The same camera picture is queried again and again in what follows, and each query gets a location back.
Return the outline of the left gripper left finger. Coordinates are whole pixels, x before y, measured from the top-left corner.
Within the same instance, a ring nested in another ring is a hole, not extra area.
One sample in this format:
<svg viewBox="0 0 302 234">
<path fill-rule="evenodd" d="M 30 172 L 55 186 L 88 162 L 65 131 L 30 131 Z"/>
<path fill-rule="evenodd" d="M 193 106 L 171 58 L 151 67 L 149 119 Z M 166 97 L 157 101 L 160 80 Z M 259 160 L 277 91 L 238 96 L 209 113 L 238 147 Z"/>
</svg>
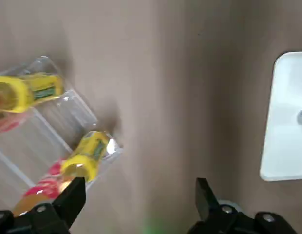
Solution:
<svg viewBox="0 0 302 234">
<path fill-rule="evenodd" d="M 0 234 L 69 234 L 85 202 L 85 179 L 76 177 L 51 203 L 38 203 L 19 216 L 0 210 Z"/>
</svg>

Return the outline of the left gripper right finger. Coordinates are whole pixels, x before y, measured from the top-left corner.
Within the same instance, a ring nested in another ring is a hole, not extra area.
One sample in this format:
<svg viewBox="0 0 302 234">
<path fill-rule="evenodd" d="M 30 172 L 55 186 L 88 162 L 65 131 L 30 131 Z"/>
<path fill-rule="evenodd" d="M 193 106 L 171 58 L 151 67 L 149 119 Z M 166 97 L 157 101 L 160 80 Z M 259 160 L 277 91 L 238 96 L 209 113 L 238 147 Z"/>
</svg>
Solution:
<svg viewBox="0 0 302 234">
<path fill-rule="evenodd" d="M 221 204 L 205 178 L 197 178 L 195 205 L 200 220 L 188 234 L 295 234 L 294 228 L 280 215 L 258 212 L 253 218 L 233 205 Z"/>
</svg>

